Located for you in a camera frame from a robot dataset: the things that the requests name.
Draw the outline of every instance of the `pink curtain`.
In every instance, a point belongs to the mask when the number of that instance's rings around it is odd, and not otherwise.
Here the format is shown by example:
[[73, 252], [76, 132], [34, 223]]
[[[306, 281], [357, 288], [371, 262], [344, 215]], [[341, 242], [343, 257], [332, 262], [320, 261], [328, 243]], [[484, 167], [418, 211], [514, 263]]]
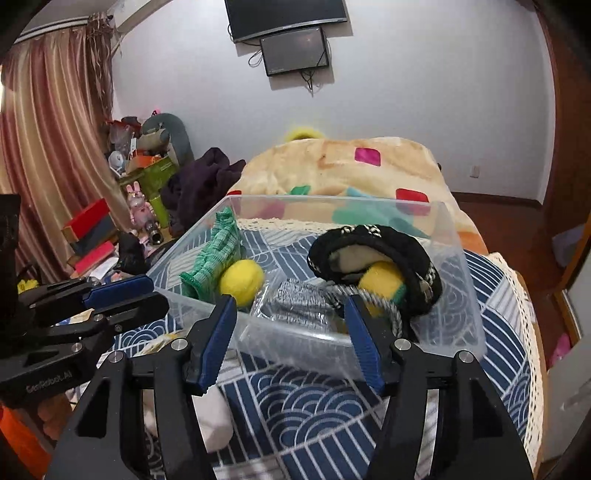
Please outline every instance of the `pink curtain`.
[[90, 36], [76, 27], [33, 38], [13, 46], [2, 66], [0, 187], [22, 197], [17, 262], [37, 261], [50, 281], [67, 277], [73, 254], [61, 228], [90, 203], [104, 197], [115, 223], [130, 228], [103, 153]]

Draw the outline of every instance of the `ceiling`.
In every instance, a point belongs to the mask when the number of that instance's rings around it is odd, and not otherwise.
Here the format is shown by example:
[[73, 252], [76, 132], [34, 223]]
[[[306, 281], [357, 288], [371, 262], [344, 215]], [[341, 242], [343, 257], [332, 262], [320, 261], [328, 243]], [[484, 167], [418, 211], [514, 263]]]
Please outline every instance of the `ceiling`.
[[116, 0], [51, 0], [25, 27], [26, 30], [58, 20], [106, 11]]

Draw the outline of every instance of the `television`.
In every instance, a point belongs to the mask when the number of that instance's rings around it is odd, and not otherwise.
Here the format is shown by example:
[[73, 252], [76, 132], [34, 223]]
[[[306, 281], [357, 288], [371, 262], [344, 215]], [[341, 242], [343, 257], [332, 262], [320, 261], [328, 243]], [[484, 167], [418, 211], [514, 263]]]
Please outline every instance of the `television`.
[[346, 22], [343, 0], [226, 0], [235, 43], [295, 27]]
[[280, 32], [261, 38], [267, 76], [329, 66], [322, 27]]

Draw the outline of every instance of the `clear plastic container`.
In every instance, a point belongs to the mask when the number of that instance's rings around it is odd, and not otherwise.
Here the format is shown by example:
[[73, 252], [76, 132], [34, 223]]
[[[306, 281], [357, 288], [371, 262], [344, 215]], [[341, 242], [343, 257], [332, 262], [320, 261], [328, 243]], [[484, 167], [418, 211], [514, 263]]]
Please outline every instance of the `clear plastic container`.
[[[311, 242], [322, 232], [341, 225], [388, 225], [416, 237], [441, 275], [443, 294], [432, 311], [413, 319], [420, 347], [453, 356], [470, 350], [477, 358], [486, 352], [476, 292], [459, 237], [443, 203], [389, 199], [235, 195], [225, 197], [178, 240], [148, 275], [168, 297], [179, 326], [188, 328], [205, 318], [213, 305], [180, 295], [179, 274], [190, 270], [200, 248], [210, 239], [215, 213], [231, 207], [241, 228], [245, 256], [265, 271], [282, 268], [288, 276], [310, 280], [306, 264]], [[231, 348], [329, 375], [361, 379], [348, 335], [318, 333], [240, 313]]]

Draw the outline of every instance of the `yellow tennis ball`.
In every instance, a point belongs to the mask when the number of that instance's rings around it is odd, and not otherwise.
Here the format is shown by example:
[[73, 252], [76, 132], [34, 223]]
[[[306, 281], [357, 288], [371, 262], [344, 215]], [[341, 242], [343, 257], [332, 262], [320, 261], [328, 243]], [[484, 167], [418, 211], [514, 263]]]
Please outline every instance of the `yellow tennis ball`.
[[252, 303], [264, 280], [265, 274], [258, 263], [238, 260], [220, 277], [219, 291], [234, 297], [239, 307], [246, 307]]

